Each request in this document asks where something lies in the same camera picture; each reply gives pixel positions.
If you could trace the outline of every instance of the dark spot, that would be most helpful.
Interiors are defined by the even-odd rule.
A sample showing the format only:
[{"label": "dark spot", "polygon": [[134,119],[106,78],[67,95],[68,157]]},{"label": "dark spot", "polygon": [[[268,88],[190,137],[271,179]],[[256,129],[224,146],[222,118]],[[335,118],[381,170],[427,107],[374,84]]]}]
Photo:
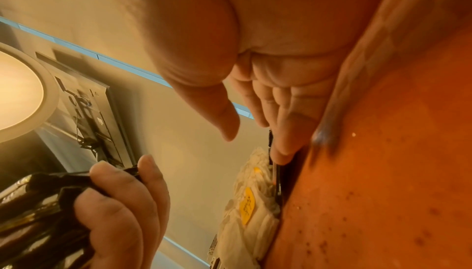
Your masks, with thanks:
[{"label": "dark spot", "polygon": [[437,208],[429,208],[429,213],[434,216],[441,215],[441,211]]},{"label": "dark spot", "polygon": [[321,244],[320,244],[320,251],[321,251],[321,253],[326,255],[326,250],[327,249],[328,249],[328,242],[326,242],[326,240],[325,240],[325,241],[321,242]]},{"label": "dark spot", "polygon": [[424,230],[424,231],[423,231],[423,235],[424,235],[426,238],[431,238],[431,233],[430,233],[428,230]]},{"label": "dark spot", "polygon": [[414,239],[414,243],[415,243],[416,245],[420,246],[420,247],[423,247],[423,246],[424,246],[424,240],[423,240],[423,238],[421,238],[421,237],[416,237],[416,238]]}]

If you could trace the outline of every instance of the round ceiling light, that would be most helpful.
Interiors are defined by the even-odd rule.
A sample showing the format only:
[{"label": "round ceiling light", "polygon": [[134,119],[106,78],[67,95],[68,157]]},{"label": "round ceiling light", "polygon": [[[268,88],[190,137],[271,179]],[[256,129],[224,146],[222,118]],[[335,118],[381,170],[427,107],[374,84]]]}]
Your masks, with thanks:
[{"label": "round ceiling light", "polygon": [[38,61],[0,43],[0,142],[28,133],[59,102],[58,86]]}]

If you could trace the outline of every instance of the orange surface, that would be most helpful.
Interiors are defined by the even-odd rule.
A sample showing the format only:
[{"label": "orange surface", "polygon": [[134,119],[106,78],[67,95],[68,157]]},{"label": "orange surface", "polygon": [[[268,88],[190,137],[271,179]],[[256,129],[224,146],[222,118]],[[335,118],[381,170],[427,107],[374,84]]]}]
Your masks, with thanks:
[{"label": "orange surface", "polygon": [[384,73],[311,149],[265,268],[472,268],[472,23]]}]

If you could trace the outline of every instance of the skin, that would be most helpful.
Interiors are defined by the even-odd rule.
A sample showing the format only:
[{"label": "skin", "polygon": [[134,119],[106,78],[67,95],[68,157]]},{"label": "skin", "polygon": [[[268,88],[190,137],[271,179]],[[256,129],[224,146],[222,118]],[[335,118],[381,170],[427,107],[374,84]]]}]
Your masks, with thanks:
[{"label": "skin", "polygon": [[340,65],[381,0],[118,0],[159,73],[226,140],[239,116],[229,78],[256,122],[274,132],[272,159],[307,144]]},{"label": "skin", "polygon": [[151,266],[169,221],[170,197],[152,156],[141,157],[138,170],[143,183],[99,162],[90,177],[110,197],[89,188],[75,201],[77,219],[90,229],[92,269]]}]

